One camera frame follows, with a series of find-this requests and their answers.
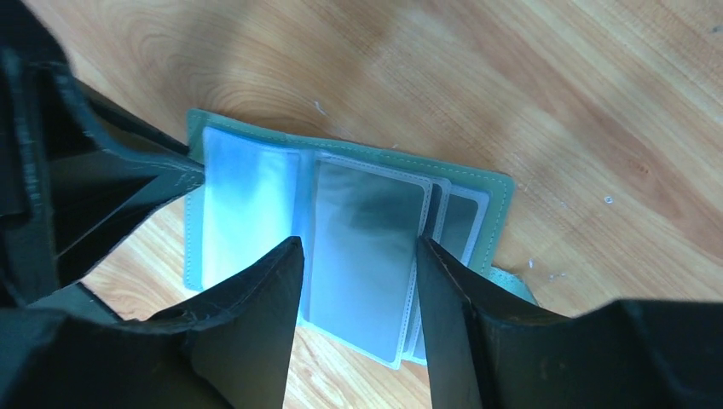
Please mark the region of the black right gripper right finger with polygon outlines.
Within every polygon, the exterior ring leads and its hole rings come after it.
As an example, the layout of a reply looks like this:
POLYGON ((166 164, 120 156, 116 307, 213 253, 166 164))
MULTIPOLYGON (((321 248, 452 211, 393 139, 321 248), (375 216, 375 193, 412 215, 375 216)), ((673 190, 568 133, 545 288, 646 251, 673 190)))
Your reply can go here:
POLYGON ((719 408, 722 307, 621 299, 575 318, 417 247, 435 408, 719 408))

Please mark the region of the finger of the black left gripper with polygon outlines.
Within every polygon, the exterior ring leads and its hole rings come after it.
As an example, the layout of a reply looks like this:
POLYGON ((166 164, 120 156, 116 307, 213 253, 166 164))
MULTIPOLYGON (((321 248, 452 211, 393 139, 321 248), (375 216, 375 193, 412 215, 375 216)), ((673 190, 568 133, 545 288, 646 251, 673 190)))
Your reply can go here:
POLYGON ((189 167, 188 148, 77 80, 65 50, 22 1, 1 3, 1 75, 21 141, 90 149, 138 166, 189 167))
POLYGON ((1 304, 24 307, 87 275, 156 210, 199 187, 202 166, 138 166, 21 141, 1 75, 1 304))

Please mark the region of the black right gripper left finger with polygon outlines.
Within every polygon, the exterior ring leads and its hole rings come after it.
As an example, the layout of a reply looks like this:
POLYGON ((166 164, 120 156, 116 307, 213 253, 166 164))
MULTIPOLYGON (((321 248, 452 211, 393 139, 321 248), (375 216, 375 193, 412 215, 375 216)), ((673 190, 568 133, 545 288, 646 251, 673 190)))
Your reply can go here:
POLYGON ((298 237, 148 320, 1 312, 4 408, 280 408, 304 275, 298 237))

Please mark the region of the teal leather card holder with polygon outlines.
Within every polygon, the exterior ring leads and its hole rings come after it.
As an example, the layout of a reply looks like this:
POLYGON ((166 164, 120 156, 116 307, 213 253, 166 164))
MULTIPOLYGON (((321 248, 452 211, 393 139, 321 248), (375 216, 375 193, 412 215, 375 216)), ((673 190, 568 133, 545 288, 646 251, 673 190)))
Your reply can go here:
POLYGON ((418 238, 533 298, 492 264, 515 190, 509 176, 200 109, 188 111, 187 129, 189 156, 205 166, 205 183, 185 199, 190 290, 219 284, 297 236, 305 260, 298 324, 393 369, 426 362, 418 238))

